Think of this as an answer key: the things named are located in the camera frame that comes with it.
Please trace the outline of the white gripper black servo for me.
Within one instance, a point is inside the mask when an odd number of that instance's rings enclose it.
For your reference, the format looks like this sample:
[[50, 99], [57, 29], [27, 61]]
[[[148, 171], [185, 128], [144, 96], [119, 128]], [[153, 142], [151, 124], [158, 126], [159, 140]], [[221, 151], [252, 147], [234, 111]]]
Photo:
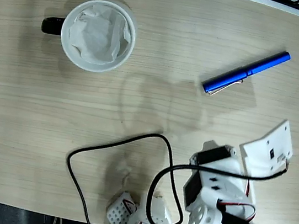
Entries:
[[204, 142], [202, 150], [190, 157], [189, 165], [206, 167], [211, 173], [222, 175], [240, 175], [242, 172], [236, 149], [229, 145], [220, 146], [213, 140]]

